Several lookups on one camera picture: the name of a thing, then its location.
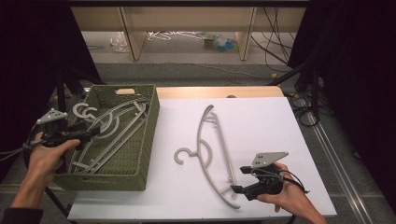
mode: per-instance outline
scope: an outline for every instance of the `black curtain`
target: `black curtain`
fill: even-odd
[[[396,212],[396,191],[392,185],[396,178],[392,172],[396,161],[396,107],[393,105],[396,8],[391,1],[349,3],[347,17],[334,37],[331,52],[323,52],[327,56],[318,66],[319,75],[323,77],[324,91],[335,116]],[[321,17],[320,10],[307,11],[297,37],[310,36],[320,23],[311,21]],[[299,44],[296,38],[290,65],[304,60],[312,46],[312,42]]]
[[[71,91],[81,91],[79,79],[100,78],[69,7],[0,1],[0,43],[0,150],[10,151],[48,111],[59,69]],[[0,162],[0,181],[15,158]]]

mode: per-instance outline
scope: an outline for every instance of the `person's left hand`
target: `person's left hand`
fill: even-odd
[[[43,133],[38,133],[35,140],[41,139]],[[42,183],[46,186],[53,179],[55,171],[61,167],[62,155],[66,150],[76,147],[79,140],[68,140],[57,147],[44,147],[39,144],[36,146],[30,155],[28,173],[26,176],[33,177],[34,179],[41,179]]]
[[[40,140],[43,133],[38,133],[35,140]],[[13,208],[33,208],[40,206],[41,198],[46,186],[55,176],[56,170],[61,167],[62,155],[67,149],[76,147],[79,140],[68,140],[57,147],[37,145],[29,160],[26,177],[11,204]]]

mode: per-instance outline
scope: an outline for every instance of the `hand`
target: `hand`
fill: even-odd
[[[35,136],[35,140],[41,138],[42,133]],[[29,160],[26,177],[12,202],[11,207],[38,208],[46,186],[55,176],[56,170],[61,167],[62,155],[69,148],[76,147],[79,140],[68,140],[57,147],[36,146]]]
[[[43,133],[38,133],[35,140],[41,139]],[[68,140],[57,147],[44,147],[39,144],[36,146],[29,160],[29,167],[26,177],[41,179],[42,183],[47,186],[52,181],[56,170],[61,167],[62,155],[70,148],[76,147],[79,140]]]
[[[288,167],[282,163],[275,162],[275,165],[280,170],[288,171]],[[289,173],[285,172],[284,176],[292,179]],[[298,186],[288,181],[283,181],[283,189],[279,194],[261,194],[257,197],[257,200],[264,203],[273,203],[276,212],[283,208],[297,217],[304,218],[309,223],[326,223],[324,217],[309,201],[305,193]]]

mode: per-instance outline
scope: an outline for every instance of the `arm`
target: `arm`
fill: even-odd
[[[35,140],[41,138],[39,133]],[[79,140],[69,140],[58,147],[38,145],[32,151],[29,167],[11,206],[4,213],[2,224],[39,223],[43,211],[38,209],[46,186],[61,167],[61,156]]]
[[[282,163],[276,162],[275,165],[281,170],[288,171],[288,167]],[[288,173],[285,173],[285,177],[292,179]],[[280,208],[283,208],[297,217],[302,217],[308,223],[326,223],[326,219],[324,219],[311,201],[309,201],[305,193],[290,182],[283,182],[283,189],[279,194],[262,194],[257,197],[257,200],[264,203],[273,203],[276,212],[279,212]]]
[[[39,133],[35,139],[40,139],[41,134]],[[58,147],[42,145],[35,147],[29,159],[26,177],[11,207],[38,208],[46,186],[53,179],[55,171],[62,165],[61,156],[67,149],[76,147],[78,144],[78,140],[69,140]]]

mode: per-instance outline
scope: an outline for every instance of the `white board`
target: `white board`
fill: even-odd
[[[230,202],[241,206],[232,209],[209,184],[197,157],[181,152],[184,163],[174,161],[179,148],[197,149],[198,126],[208,105],[214,106],[212,111],[219,117],[237,185],[257,183],[254,176],[239,170],[250,165],[256,153],[287,151],[289,156],[279,162],[287,164],[310,190],[307,196],[322,215],[336,215],[287,98],[164,99],[160,104],[146,190],[81,191],[69,219],[149,222],[289,217],[285,211],[275,213],[272,204],[248,201],[244,195],[233,198],[227,193]],[[220,188],[230,185],[216,126],[205,123],[202,138],[213,150],[209,174]]]

